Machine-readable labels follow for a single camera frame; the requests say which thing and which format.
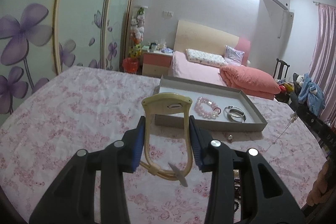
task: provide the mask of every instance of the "curtain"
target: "curtain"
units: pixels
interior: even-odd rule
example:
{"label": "curtain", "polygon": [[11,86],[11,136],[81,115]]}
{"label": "curtain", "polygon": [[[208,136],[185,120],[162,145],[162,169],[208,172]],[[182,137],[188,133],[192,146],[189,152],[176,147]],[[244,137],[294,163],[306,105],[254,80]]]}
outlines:
{"label": "curtain", "polygon": [[319,4],[319,29],[309,75],[325,96],[321,119],[336,123],[336,8]]}

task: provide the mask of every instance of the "curtain rod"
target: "curtain rod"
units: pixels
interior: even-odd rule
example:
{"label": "curtain rod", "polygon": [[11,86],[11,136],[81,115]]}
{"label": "curtain rod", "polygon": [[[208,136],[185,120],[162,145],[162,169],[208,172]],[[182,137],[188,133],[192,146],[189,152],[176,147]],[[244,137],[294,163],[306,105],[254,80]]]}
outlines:
{"label": "curtain rod", "polygon": [[325,4],[325,3],[321,3],[321,2],[317,2],[317,1],[313,1],[313,3],[315,3],[315,4],[323,4],[323,5],[327,5],[327,6],[336,8],[335,6],[332,6],[332,5],[329,5],[329,4]]}

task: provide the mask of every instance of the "red ring on bracelet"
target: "red ring on bracelet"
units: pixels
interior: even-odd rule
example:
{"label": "red ring on bracelet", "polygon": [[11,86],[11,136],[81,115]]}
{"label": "red ring on bracelet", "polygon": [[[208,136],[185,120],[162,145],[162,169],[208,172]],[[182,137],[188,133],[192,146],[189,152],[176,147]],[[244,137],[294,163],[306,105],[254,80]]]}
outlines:
{"label": "red ring on bracelet", "polygon": [[218,115],[222,113],[222,110],[219,107],[215,107],[213,110],[215,111],[215,109],[219,109]]}

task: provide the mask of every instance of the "purple pillow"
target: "purple pillow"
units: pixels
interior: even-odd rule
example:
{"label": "purple pillow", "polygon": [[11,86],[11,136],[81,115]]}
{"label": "purple pillow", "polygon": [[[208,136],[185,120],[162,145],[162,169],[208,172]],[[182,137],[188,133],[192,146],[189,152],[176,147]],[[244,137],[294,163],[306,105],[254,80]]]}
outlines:
{"label": "purple pillow", "polygon": [[225,46],[224,60],[231,66],[241,66],[245,52]]}

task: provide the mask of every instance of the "nightstand drawer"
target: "nightstand drawer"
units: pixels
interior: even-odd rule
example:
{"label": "nightstand drawer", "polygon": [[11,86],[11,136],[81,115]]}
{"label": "nightstand drawer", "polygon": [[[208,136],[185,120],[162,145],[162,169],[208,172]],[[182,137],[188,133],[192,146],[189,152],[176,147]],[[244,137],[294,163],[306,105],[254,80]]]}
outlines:
{"label": "nightstand drawer", "polygon": [[169,68],[171,59],[171,56],[165,56],[160,54],[144,54],[143,63]]}
{"label": "nightstand drawer", "polygon": [[168,75],[168,67],[143,64],[142,75],[161,78],[162,75]]}

